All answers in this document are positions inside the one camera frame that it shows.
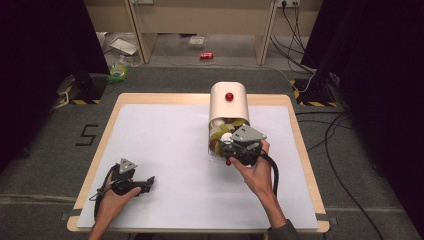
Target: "gray carpet floor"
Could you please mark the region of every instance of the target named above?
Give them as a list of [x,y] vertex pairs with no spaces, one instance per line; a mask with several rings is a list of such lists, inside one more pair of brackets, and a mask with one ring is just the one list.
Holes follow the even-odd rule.
[[[288,79],[304,75],[285,72]],[[281,72],[220,68],[131,68],[128,79],[109,83],[98,105],[67,105],[54,111],[28,146],[30,155],[15,159],[0,175],[1,239],[87,239],[86,233],[69,232],[66,214],[72,209],[91,160],[119,94],[124,92],[209,93],[219,81],[237,81],[247,93],[286,94],[292,99],[324,206],[331,220],[325,235],[302,239],[378,239],[370,222],[341,187],[326,155],[325,132],[345,108],[306,107],[296,104]],[[90,146],[81,138],[96,135]],[[420,239],[396,195],[364,151],[349,115],[342,117],[328,141],[334,168],[351,195],[361,204],[385,239]],[[131,239],[125,233],[108,233],[105,239]]]

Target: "red button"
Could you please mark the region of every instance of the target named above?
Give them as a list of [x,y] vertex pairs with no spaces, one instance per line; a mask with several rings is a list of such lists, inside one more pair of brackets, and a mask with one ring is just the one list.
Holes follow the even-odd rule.
[[231,102],[234,99],[234,95],[232,93],[225,94],[225,100]]

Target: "person's right hand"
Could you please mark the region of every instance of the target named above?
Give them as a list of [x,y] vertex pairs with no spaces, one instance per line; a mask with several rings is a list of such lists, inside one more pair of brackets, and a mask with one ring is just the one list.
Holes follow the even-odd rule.
[[[261,141],[262,151],[261,153],[268,154],[269,143],[265,140]],[[257,162],[254,166],[244,166],[238,159],[231,157],[231,163],[237,170],[240,171],[244,178],[245,183],[249,186],[250,190],[259,198],[264,195],[273,194],[272,192],[272,180],[271,180],[271,165],[269,162],[262,157],[258,157]]]

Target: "table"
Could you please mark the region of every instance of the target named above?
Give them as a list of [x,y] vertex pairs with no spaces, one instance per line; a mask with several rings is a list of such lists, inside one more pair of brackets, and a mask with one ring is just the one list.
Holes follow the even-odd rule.
[[[91,183],[93,182],[94,175],[99,166],[103,152],[105,150],[108,139],[111,135],[114,123],[118,116],[121,106],[124,104],[186,104],[186,105],[205,105],[209,103],[209,94],[158,94],[158,93],[125,93],[121,94],[115,104],[115,107],[110,116],[109,122],[106,126],[105,132],[99,143],[97,152],[93,158],[90,169],[87,173],[86,179],[81,188],[81,192],[74,205],[74,210],[81,209],[84,206],[85,200],[87,199]],[[289,109],[290,122],[295,136],[296,146],[301,159],[301,164],[305,172],[305,177],[308,185],[308,189],[312,198],[315,213],[322,216],[325,215],[325,209],[321,200],[321,196],[318,190],[317,183],[315,181],[314,173],[309,162],[309,158],[306,152],[306,148],[301,136],[301,132],[294,115],[293,107],[291,105],[290,98],[285,95],[262,95],[262,94],[248,94],[249,105],[283,105]],[[68,229],[70,231],[84,232],[89,231],[89,228],[78,228],[77,223],[79,216],[71,216],[68,220]],[[318,229],[300,230],[300,232],[308,233],[324,233],[329,229],[328,220],[319,220]],[[118,229],[120,232],[141,232],[143,229]]]

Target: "yellow-green object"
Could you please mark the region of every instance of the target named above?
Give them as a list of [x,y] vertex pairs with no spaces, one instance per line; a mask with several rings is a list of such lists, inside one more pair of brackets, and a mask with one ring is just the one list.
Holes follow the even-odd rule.
[[110,76],[107,77],[107,80],[110,82],[122,82],[127,79],[128,66],[118,63],[114,64],[110,69]]

